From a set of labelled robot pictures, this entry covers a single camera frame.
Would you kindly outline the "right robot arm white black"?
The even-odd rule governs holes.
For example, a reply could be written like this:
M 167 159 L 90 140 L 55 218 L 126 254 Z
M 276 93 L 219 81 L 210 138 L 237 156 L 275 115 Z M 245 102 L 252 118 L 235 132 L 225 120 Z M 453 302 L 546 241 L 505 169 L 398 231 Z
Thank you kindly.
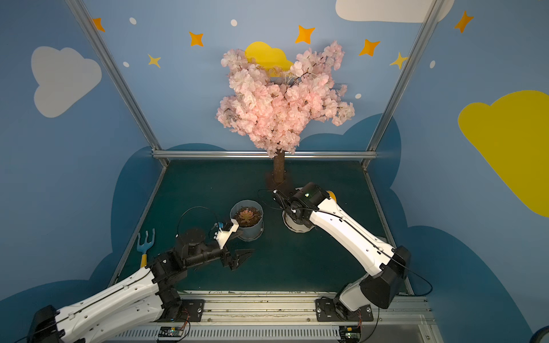
M 297 226 L 318 227 L 338 241 L 356 258 L 365 276 L 348 284 L 337 295 L 337 303 L 350 312 L 370 303 L 388 309 L 408 274 L 412 254 L 403 247 L 382 241 L 349 216 L 333 195 L 310 182 L 304 187 L 273 191 L 274 201 Z

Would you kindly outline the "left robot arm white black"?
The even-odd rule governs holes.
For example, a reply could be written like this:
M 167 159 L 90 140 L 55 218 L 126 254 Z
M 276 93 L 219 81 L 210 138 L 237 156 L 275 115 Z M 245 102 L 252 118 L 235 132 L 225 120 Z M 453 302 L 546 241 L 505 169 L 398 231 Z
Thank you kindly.
M 178 319 L 183 304 L 175 287 L 189 270 L 217 260 L 235 270 L 252 256 L 252 250 L 228 250 L 234 234 L 237 225 L 213 240 L 200 229 L 177 234 L 171 250 L 126 279 L 59 310 L 48 305 L 37 311 L 24 341 L 105 342 L 148 322 Z

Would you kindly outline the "yellow plastic watering can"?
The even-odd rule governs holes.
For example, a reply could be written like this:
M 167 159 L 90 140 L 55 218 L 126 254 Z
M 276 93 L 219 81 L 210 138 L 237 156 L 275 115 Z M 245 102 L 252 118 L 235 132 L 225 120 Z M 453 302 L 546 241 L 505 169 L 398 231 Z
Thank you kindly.
M 336 202 L 337 201 L 337 197 L 336 195 L 332 192 L 332 191 L 327 191 L 327 193 L 330 195 L 330 198 Z

